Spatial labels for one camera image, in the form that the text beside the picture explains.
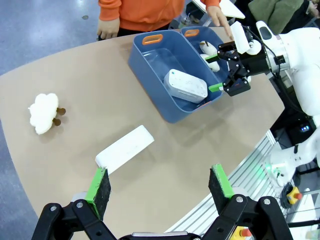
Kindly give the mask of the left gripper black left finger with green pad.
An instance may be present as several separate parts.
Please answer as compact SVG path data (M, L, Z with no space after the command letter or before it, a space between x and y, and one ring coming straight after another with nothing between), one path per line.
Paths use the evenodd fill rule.
M108 170L97 168L83 198L62 207L46 204L39 216L33 240L70 240L75 232L85 232L90 240L115 240L103 222L111 194Z

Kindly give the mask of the person's left hand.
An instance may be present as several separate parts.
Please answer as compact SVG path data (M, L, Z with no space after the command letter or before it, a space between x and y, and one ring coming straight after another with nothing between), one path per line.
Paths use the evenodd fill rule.
M211 17L212 22L216 27L223 27L226 35L231 41L234 40L231 27L228 23L226 16L223 14L222 10L218 6L207 6L207 14Z

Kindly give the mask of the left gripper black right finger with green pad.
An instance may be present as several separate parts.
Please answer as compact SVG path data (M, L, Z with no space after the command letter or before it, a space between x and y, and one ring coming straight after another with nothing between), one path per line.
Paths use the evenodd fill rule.
M277 200L263 196L255 201L235 194L221 164L210 168L208 188L218 217L203 240L228 240L237 227L247 227L255 240L292 240L292 234Z

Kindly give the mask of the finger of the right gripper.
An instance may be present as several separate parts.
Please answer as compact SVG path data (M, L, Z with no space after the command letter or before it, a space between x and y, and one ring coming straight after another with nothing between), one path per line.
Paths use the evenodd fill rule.
M228 59L228 75L226 79L214 85L210 85L208 90L214 92L225 92L230 97L241 94L251 89L251 71L246 69L239 60Z
M239 61L239 53L237 51L236 43L230 41L218 46L217 53L208 56L204 59L207 63L217 62L218 60L225 61Z

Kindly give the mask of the person's right hand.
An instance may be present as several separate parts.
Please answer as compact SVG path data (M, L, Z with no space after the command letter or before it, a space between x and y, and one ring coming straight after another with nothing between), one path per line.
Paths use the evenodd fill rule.
M116 38L120 28L120 19L98 20L97 35L101 40Z

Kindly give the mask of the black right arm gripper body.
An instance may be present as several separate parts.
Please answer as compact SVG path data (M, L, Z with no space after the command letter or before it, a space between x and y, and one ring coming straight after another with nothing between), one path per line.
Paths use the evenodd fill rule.
M267 63L267 57L264 51L260 51L256 55L248 53L240 54L239 59L250 75L258 75L269 73L270 68Z

